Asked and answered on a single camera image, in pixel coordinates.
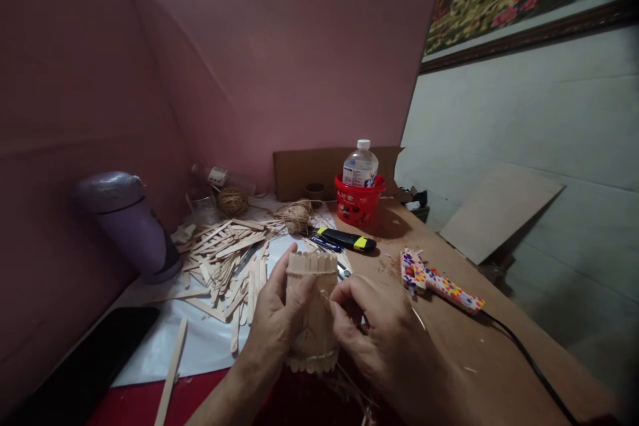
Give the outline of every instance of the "plastic bottle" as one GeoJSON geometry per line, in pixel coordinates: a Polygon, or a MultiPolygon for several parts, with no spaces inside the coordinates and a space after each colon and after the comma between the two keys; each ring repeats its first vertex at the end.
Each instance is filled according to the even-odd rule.
{"type": "Polygon", "coordinates": [[[228,172],[219,166],[210,168],[200,164],[195,164],[191,168],[191,173],[201,180],[215,187],[218,191],[225,186],[235,186],[243,190],[247,195],[255,195],[256,185],[248,178],[244,178],[236,173],[228,172]]]}
{"type": "Polygon", "coordinates": [[[352,152],[344,162],[342,182],[360,188],[370,188],[375,184],[377,157],[369,151],[370,140],[357,140],[357,150],[352,152]]]}

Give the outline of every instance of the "black cable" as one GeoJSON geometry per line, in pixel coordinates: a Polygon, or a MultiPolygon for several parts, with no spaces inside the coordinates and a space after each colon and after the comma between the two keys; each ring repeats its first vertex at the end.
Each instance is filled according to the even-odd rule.
{"type": "Polygon", "coordinates": [[[519,351],[521,351],[521,353],[524,355],[524,357],[526,358],[526,361],[528,361],[528,364],[531,366],[532,370],[539,378],[539,381],[541,381],[541,383],[544,385],[544,388],[546,388],[546,391],[548,391],[548,394],[550,395],[552,400],[557,404],[557,406],[559,406],[559,409],[561,409],[561,412],[564,413],[564,416],[568,419],[568,421],[570,421],[570,424],[572,426],[579,426],[579,422],[574,418],[572,413],[568,410],[564,402],[561,400],[561,398],[559,397],[557,392],[554,390],[552,385],[548,382],[548,380],[544,376],[544,373],[541,372],[541,370],[539,369],[539,366],[537,366],[537,363],[534,362],[533,357],[526,350],[526,347],[521,343],[521,341],[519,341],[519,338],[515,335],[515,333],[513,333],[511,329],[508,326],[506,326],[504,323],[490,316],[486,311],[481,310],[480,313],[484,313],[490,320],[500,325],[504,329],[504,331],[506,331],[510,335],[515,345],[517,345],[517,347],[519,348],[519,351]]]}

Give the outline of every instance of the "red bucket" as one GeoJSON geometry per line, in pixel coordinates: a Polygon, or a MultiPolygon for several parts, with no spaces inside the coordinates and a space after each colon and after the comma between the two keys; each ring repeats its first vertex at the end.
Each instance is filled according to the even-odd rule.
{"type": "Polygon", "coordinates": [[[375,218],[379,197],[386,190],[386,180],[377,175],[371,188],[350,186],[341,182],[341,175],[335,177],[337,186],[337,215],[344,223],[364,226],[375,218]]]}

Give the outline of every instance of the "table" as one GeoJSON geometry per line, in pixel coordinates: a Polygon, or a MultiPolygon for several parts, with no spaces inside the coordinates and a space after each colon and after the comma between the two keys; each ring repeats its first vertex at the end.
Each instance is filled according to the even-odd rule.
{"type": "MultiPolygon", "coordinates": [[[[335,203],[329,204],[329,207],[338,229],[364,234],[377,241],[379,251],[371,255],[347,253],[354,272],[369,274],[382,284],[398,282],[400,250],[405,246],[423,250],[421,256],[430,266],[437,268],[466,292],[486,300],[485,309],[517,334],[579,421],[605,417],[614,411],[616,401],[611,392],[397,201],[382,199],[373,224],[361,230],[337,218],[335,203]]],[[[416,298],[413,305],[437,347],[461,368],[474,387],[474,394],[479,400],[478,414],[486,424],[568,424],[510,337],[499,327],[471,318],[438,296],[416,298]]],[[[165,425],[183,425],[225,374],[226,370],[223,370],[180,379],[173,390],[165,425]]],[[[290,381],[290,378],[284,374],[280,383],[286,381],[290,381]]],[[[162,382],[113,388],[88,424],[152,425],[161,394],[162,382]]],[[[344,412],[340,414],[344,415],[341,419],[355,414],[346,406],[342,410],[344,412]]],[[[316,424],[313,415],[307,417],[311,419],[311,424],[316,424]]],[[[267,418],[261,419],[259,422],[269,423],[267,418]]]]}

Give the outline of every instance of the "finger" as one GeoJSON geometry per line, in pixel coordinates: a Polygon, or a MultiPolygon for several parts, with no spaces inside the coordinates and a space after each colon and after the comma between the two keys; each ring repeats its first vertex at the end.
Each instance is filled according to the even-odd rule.
{"type": "Polygon", "coordinates": [[[358,304],[355,303],[355,300],[350,298],[346,300],[344,303],[340,304],[340,306],[346,312],[348,317],[351,318],[351,320],[353,320],[353,323],[355,323],[356,325],[361,323],[361,319],[363,317],[363,311],[358,306],[358,304]]]}
{"type": "Polygon", "coordinates": [[[282,291],[284,289],[284,285],[286,283],[286,268],[288,267],[288,259],[291,253],[295,253],[298,250],[298,244],[293,243],[288,249],[284,252],[278,263],[273,268],[271,272],[271,276],[264,285],[263,290],[266,290],[268,293],[275,293],[276,295],[282,297],[282,291]]]}
{"type": "Polygon", "coordinates": [[[379,294],[373,288],[371,282],[362,275],[351,275],[347,280],[339,283],[331,293],[331,301],[345,305],[353,300],[361,309],[366,318],[373,324],[379,320],[378,309],[382,308],[379,294]]]}
{"type": "Polygon", "coordinates": [[[289,321],[295,323],[301,318],[304,310],[315,296],[317,281],[317,276],[305,275],[295,288],[286,292],[284,311],[289,321]]]}
{"type": "Polygon", "coordinates": [[[367,353],[374,348],[371,340],[359,332],[357,326],[351,321],[339,303],[331,301],[330,308],[333,314],[333,335],[335,339],[357,361],[361,354],[367,353]]]}

